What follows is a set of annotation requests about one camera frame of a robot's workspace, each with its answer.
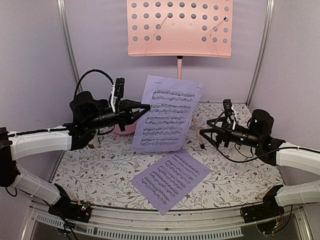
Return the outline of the paper coffee cup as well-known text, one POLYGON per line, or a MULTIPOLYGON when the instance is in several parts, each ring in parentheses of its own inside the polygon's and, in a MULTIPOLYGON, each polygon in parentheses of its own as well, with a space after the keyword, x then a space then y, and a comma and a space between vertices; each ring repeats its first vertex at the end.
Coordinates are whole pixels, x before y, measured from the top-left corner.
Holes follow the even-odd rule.
POLYGON ((90 149, 95 149, 100 145, 99 137, 96 135, 94 138, 88 143, 88 147, 90 149))

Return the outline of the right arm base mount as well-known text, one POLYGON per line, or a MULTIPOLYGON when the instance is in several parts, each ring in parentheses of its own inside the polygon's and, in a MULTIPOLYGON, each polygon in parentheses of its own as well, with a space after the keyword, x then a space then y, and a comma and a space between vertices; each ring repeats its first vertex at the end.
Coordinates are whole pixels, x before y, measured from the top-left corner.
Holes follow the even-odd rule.
POLYGON ((274 218, 285 213, 282 206, 276 202, 278 190, 283 187, 283 184, 273 186, 262 198, 262 203, 248 203, 240 208, 240 215, 245 223, 252 223, 269 218, 274 218))

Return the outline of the pink plate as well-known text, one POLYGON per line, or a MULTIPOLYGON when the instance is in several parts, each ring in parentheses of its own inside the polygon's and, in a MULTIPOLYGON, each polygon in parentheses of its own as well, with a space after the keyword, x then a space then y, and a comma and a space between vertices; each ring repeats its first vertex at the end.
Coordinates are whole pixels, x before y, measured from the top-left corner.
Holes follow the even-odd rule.
POLYGON ((116 113, 115 125, 113 127, 112 132, 120 136, 133 134, 136 129, 138 114, 138 109, 116 113))

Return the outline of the right aluminium frame post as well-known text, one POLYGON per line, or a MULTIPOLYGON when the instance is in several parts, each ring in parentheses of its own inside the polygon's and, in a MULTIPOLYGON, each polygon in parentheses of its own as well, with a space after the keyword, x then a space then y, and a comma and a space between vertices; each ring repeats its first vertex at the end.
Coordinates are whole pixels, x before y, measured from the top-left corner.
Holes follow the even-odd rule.
POLYGON ((256 60, 256 64, 253 71, 251 84, 249 87, 249 92, 245 102, 247 107, 250 107, 254 100, 254 95, 258 86, 258 81, 260 78, 264 57, 265 57, 265 53, 268 45, 268 39, 269 39, 271 27, 272 27, 275 0, 267 0, 266 3, 267 4, 266 4, 265 16, 264 16, 260 47, 259 47, 257 60, 256 60))

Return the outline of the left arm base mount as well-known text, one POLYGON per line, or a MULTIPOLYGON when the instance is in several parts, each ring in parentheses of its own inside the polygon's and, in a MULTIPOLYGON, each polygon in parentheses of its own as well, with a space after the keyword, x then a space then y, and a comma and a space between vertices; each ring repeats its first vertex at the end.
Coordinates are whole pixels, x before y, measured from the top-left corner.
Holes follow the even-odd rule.
POLYGON ((59 191, 60 198, 55 204, 49 206, 48 213, 64 220, 88 223, 92 214, 90 203, 84 200, 78 203, 72 202, 67 192, 60 185, 56 183, 54 185, 59 191))

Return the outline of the aluminium frame post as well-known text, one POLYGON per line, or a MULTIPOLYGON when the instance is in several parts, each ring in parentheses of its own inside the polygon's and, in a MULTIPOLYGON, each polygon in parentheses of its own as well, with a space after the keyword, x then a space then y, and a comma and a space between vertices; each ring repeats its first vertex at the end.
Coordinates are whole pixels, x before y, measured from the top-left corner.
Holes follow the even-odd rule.
POLYGON ((256 60, 256 64, 253 71, 251 84, 249 87, 249 92, 245 102, 247 107, 250 107, 254 100, 254 95, 258 86, 258 81, 260 78, 264 57, 265 57, 265 53, 268 45, 268 39, 269 39, 271 27, 272 27, 275 0, 267 0, 266 3, 267 4, 266 4, 265 16, 264 16, 260 47, 259 47, 257 60, 256 60))
POLYGON ((79 76, 77 62, 74 54, 73 45, 72 45, 72 39, 71 39, 68 18, 67 18, 66 4, 64 0, 57 0, 56 3, 57 3, 58 16, 59 16, 59 21, 60 21, 61 30, 62 30, 62 36, 64 39, 64 44, 67 52, 67 57, 69 60, 74 82, 77 85, 80 80, 80 76, 79 76))

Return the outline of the front aluminium rail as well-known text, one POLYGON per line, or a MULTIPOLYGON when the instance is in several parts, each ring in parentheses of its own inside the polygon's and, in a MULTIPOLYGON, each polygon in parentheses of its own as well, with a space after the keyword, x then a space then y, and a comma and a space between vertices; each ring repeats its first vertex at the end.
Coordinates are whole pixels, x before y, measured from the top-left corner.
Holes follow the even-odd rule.
POLYGON ((48 206, 33 199, 28 208, 23 240, 313 240, 301 205, 286 207, 283 215, 252 218, 246 206, 155 210, 93 206, 87 223, 63 221, 48 206))

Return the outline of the pink music stand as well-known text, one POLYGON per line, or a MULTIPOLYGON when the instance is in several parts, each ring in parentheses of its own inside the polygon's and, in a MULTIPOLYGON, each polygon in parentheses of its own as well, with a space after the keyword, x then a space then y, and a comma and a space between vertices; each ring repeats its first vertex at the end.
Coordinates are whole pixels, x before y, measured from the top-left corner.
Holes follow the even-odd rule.
POLYGON ((230 58, 231 0, 129 0, 128 55, 230 58))

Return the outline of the left aluminium frame post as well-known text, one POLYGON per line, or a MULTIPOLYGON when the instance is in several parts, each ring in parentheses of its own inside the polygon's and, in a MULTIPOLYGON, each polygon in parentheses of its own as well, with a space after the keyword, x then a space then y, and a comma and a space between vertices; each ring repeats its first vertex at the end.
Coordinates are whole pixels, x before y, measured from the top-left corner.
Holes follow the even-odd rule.
POLYGON ((67 18, 66 4, 64 0, 57 0, 56 3, 57 3, 58 16, 59 16, 59 21, 60 21, 61 30, 62 30, 62 36, 64 39, 64 44, 67 52, 67 57, 69 60, 74 82, 77 85, 80 80, 80 76, 79 76, 77 62, 74 54, 73 45, 72 45, 72 39, 71 39, 68 18, 67 18))

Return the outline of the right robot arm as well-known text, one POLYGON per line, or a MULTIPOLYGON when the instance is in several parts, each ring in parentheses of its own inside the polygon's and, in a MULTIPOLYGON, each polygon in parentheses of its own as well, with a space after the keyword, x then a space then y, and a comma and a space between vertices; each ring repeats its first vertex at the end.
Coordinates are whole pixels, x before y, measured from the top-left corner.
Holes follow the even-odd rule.
MULTIPOLYGON (((232 110, 226 110, 216 119, 208 120, 207 129, 200 130, 216 149, 221 143, 251 147, 255 158, 271 166, 291 167, 319 175, 319 150, 298 146, 271 136, 274 118, 265 110, 252 112, 248 127, 237 125, 231 118, 232 110)), ((258 213, 269 218, 278 207, 295 204, 311 204, 320 201, 320 182, 318 180, 298 185, 275 185, 263 197, 258 213)))

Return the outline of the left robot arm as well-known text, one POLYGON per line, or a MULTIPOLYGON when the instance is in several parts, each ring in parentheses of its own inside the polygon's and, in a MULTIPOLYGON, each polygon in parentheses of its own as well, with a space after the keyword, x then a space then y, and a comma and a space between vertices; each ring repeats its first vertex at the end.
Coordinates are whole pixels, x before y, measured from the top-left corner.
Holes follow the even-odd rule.
POLYGON ((15 188, 42 199, 63 217, 70 217, 75 211, 66 191, 18 168, 17 160, 47 152, 83 149, 94 139, 96 130, 117 125, 124 131, 151 108, 149 104, 127 99, 117 99, 115 105, 109 106, 106 99, 95 100, 89 91, 77 94, 69 106, 73 114, 71 123, 25 132, 0 129, 1 187, 15 188))

